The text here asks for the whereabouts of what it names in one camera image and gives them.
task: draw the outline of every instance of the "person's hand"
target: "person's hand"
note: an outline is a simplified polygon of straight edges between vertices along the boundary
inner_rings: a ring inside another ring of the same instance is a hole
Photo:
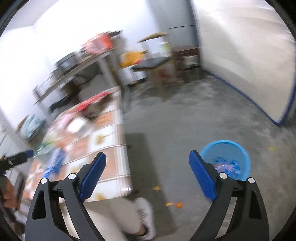
[[[5,158],[5,154],[0,158],[0,161],[2,161],[4,158]],[[6,183],[6,190],[5,190],[5,193],[3,194],[3,198],[4,198],[4,207],[16,208],[17,200],[15,198],[15,189],[8,179]]]

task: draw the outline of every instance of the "blue bucket rim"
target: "blue bucket rim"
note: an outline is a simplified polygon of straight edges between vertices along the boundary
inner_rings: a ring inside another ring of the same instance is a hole
[[[219,140],[219,141],[214,141],[214,142],[211,142],[209,144],[207,144],[200,152],[200,156],[202,158],[204,158],[205,154],[209,151],[209,149],[211,147],[213,147],[214,145],[217,145],[217,144],[231,144],[231,145],[234,145],[235,147],[237,147],[244,155],[245,157],[245,160],[246,160],[246,171],[242,177],[242,181],[245,181],[248,177],[249,177],[249,174],[250,174],[250,171],[251,171],[251,160],[250,160],[250,157],[247,153],[247,151],[239,144],[237,144],[236,142],[234,141],[228,141],[228,140]]]

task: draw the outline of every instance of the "beige pants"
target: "beige pants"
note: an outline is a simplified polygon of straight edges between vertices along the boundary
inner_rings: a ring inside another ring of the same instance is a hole
[[[126,198],[83,203],[96,228],[106,241],[126,241],[122,231],[135,234],[140,230],[141,221],[135,204]],[[62,214],[69,234],[79,238],[65,204]]]

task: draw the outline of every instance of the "blue gripper pad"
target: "blue gripper pad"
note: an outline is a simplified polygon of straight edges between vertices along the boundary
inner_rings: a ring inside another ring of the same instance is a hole
[[[106,155],[101,153],[96,156],[96,159],[92,161],[92,167],[81,181],[79,199],[84,202],[85,199],[90,198],[94,188],[96,187],[105,167],[106,167]]]
[[[215,182],[207,172],[203,160],[194,152],[189,154],[189,165],[204,193],[204,195],[213,202],[217,198]]]

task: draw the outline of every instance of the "ceiling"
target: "ceiling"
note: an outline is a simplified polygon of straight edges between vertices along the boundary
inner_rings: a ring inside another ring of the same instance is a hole
[[[5,31],[33,25],[58,0],[29,0],[8,23]]]

